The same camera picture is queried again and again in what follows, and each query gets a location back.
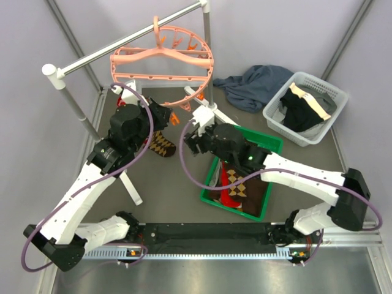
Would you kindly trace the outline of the pink round clip hanger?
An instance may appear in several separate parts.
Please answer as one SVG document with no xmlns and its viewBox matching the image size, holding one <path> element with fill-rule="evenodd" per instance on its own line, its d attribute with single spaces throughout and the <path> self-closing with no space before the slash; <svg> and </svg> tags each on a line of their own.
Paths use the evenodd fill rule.
<svg viewBox="0 0 392 294">
<path fill-rule="evenodd" d="M 159 17 L 153 18 L 153 34 L 155 47 L 141 48 L 125 45 L 110 56 L 111 77 L 114 82 L 124 83 L 127 80 L 159 80 L 159 81 L 195 81 L 199 83 L 193 94 L 184 98 L 163 103 L 166 107 L 180 107 L 191 111 L 190 101 L 203 93 L 212 78 L 214 58 L 209 45 L 194 32 L 177 26 L 159 26 Z M 202 75 L 176 73 L 130 73 L 120 69 L 121 66 L 136 62 L 157 59 L 158 61 L 175 61 L 180 66 L 192 66 L 205 70 Z"/>
</svg>

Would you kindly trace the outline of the red white striped sock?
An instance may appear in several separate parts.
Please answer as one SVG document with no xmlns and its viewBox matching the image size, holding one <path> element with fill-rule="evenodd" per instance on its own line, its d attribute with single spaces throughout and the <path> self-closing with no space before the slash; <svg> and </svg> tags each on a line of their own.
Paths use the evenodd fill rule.
<svg viewBox="0 0 392 294">
<path fill-rule="evenodd" d="M 117 101 L 117 106 L 121 107 L 121 106 L 124 106 L 125 104 L 126 104 L 125 101 L 123 101 L 122 98 L 119 97 L 118 101 Z"/>
</svg>

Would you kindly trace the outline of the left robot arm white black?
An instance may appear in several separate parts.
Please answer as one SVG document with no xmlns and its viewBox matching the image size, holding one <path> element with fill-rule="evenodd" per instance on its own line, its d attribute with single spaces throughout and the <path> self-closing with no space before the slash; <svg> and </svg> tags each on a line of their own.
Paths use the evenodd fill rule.
<svg viewBox="0 0 392 294">
<path fill-rule="evenodd" d="M 148 149 L 147 139 L 168 126 L 172 110 L 153 100 L 119 106 L 110 117 L 106 137 L 95 144 L 80 174 L 49 216 L 37 225 L 29 224 L 23 234 L 52 264 L 66 272 L 85 253 L 106 243 L 138 238 L 137 220 L 120 212 L 108 220 L 81 227 L 93 204 L 119 178 L 129 164 Z"/>
</svg>

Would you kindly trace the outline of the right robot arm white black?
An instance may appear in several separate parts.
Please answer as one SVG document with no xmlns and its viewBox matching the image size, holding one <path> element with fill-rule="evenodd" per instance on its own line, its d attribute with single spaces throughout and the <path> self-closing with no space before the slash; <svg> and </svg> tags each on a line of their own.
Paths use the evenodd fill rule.
<svg viewBox="0 0 392 294">
<path fill-rule="evenodd" d="M 195 180 L 190 171 L 183 170 L 190 180 L 203 189 L 228 190 L 259 178 L 312 195 L 322 202 L 308 209 L 298 209 L 286 220 L 285 232 L 290 241 L 298 243 L 307 235 L 330 227 L 351 232 L 364 230 L 363 223 L 369 207 L 369 190 L 358 170 L 347 173 L 321 170 L 288 160 L 278 153 L 247 140 L 243 131 L 232 124 L 214 123 L 204 130 L 188 132 L 183 129 L 179 147 L 193 154 L 211 153 L 232 166 L 240 179 L 219 187 L 208 187 Z"/>
</svg>

